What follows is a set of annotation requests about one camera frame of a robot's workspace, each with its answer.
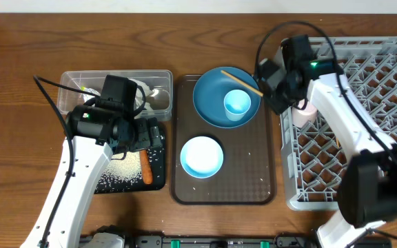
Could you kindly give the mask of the light blue plastic cup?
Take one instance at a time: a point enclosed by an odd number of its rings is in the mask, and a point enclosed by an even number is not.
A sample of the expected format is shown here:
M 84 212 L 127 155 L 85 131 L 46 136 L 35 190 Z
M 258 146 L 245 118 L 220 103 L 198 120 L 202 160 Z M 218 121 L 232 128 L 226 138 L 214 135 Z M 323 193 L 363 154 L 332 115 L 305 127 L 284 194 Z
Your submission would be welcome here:
M 251 98 L 243 90 L 229 91 L 223 100 L 225 115 L 231 121 L 241 120 L 251 107 Z

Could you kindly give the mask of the dark blue plate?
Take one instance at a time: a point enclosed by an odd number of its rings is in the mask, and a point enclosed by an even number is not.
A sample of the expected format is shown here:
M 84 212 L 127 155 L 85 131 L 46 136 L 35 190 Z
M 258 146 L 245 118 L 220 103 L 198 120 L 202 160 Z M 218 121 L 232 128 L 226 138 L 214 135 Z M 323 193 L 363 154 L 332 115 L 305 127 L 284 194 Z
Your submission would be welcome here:
M 199 116 L 213 126 L 225 129 L 240 127 L 256 115 L 260 107 L 261 97 L 230 77 L 225 76 L 221 72 L 222 70 L 259 90 L 256 81 L 246 71 L 235 67 L 218 67 L 205 72 L 198 79 L 193 90 L 193 104 Z M 236 121 L 227 117 L 227 110 L 224 105 L 225 96 L 232 90 L 242 90 L 251 99 L 246 114 Z

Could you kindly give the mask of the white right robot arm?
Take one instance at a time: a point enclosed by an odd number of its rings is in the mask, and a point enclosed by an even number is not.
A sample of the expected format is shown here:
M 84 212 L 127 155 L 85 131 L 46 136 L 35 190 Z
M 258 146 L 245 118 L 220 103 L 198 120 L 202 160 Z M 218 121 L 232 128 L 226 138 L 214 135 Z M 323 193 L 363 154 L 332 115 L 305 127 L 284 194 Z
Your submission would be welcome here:
M 311 103 L 343 148 L 348 166 L 336 195 L 338 211 L 318 228 L 319 245 L 352 247 L 397 219 L 397 143 L 360 104 L 336 59 L 292 57 L 284 66 L 264 59 L 254 75 L 276 114 Z

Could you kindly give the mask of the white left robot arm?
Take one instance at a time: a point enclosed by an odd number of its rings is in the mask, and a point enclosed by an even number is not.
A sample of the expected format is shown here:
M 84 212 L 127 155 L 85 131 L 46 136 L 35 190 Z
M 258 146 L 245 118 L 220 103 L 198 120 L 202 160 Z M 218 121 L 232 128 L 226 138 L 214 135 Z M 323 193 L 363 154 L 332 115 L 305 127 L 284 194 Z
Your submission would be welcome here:
M 147 150 L 162 144 L 156 118 L 78 105 L 63 120 L 66 143 L 44 206 L 23 247 L 78 247 L 94 191 L 115 153 L 137 152 L 143 182 L 153 175 Z

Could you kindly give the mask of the pink plastic cup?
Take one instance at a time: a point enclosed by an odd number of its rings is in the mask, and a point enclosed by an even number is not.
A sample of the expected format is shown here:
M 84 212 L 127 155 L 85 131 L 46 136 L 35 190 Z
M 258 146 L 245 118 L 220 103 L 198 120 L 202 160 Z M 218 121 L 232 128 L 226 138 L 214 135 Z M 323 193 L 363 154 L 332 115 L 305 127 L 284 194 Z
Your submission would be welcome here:
M 301 100 L 297 107 L 292 107 L 292 123 L 296 127 L 303 127 L 307 122 L 315 123 L 318 110 L 306 100 Z

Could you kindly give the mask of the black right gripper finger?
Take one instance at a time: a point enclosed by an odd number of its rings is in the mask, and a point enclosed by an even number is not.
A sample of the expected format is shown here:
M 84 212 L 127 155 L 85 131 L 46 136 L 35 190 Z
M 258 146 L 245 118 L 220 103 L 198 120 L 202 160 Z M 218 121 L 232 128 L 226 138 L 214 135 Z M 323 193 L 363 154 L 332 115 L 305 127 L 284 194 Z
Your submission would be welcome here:
M 278 85 L 281 82 L 281 67 L 270 59 L 259 63 L 259 77 L 268 85 Z
M 275 114 L 282 114 L 294 104 L 293 100 L 280 92 L 272 92 L 270 95 L 264 95 L 263 100 Z

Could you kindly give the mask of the light blue bowl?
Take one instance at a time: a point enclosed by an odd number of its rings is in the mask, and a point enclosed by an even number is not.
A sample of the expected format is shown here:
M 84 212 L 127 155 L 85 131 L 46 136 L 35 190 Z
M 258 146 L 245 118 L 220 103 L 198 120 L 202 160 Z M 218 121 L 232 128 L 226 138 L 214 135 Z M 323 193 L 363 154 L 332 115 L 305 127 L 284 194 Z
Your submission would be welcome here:
M 223 148 L 213 138 L 196 136 L 182 147 L 180 162 L 190 176 L 199 179 L 209 178 L 223 166 Z

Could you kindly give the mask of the pile of white rice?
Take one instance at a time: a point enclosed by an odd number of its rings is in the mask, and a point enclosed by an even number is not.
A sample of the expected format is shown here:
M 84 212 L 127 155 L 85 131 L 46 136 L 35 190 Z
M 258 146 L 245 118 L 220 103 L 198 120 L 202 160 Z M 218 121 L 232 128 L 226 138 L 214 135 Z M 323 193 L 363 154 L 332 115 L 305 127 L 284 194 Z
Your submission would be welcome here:
M 128 183 L 142 179 L 139 155 L 128 154 L 124 160 L 112 160 L 104 174 L 118 182 Z

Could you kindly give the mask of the wooden chopstick diagonal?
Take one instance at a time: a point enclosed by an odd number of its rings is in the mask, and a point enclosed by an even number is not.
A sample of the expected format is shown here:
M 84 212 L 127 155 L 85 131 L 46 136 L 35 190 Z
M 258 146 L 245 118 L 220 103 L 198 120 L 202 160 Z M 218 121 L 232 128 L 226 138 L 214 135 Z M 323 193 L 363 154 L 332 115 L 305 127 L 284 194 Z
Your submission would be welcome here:
M 251 92 L 259 95 L 260 97 L 263 97 L 263 93 L 257 90 L 256 88 L 252 87 L 251 85 L 247 84 L 246 82 L 238 79 L 234 75 L 230 74 L 229 72 L 226 72 L 225 70 L 221 70 L 221 73 L 224 74 L 225 76 L 229 77 L 230 79 L 236 81 L 238 84 L 242 85 L 243 87 L 246 87 L 248 90 Z

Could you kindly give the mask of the orange carrot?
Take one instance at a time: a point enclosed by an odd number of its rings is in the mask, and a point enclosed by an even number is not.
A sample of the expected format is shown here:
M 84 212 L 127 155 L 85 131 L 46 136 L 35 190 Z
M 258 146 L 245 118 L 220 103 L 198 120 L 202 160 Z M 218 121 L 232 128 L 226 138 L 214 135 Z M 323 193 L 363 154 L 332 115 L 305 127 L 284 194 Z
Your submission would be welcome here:
M 139 152 L 140 164 L 141 164 L 141 174 L 143 182 L 146 185 L 151 185 L 153 183 L 153 175 L 150 166 L 149 157 L 145 149 Z

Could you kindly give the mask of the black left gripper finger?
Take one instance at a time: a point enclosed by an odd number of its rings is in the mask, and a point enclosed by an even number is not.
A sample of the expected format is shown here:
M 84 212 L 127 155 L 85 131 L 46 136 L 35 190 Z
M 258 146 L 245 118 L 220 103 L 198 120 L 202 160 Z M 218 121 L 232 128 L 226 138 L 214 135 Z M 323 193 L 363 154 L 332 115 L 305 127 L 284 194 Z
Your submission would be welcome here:
M 162 146 L 161 135 L 159 130 L 159 122 L 157 118 L 149 118 L 148 125 L 150 130 L 151 147 Z
M 143 149 L 147 149 L 150 146 L 150 131 L 148 129 L 147 120 L 145 118 L 139 118 L 136 121 L 138 131 L 136 150 L 141 151 Z

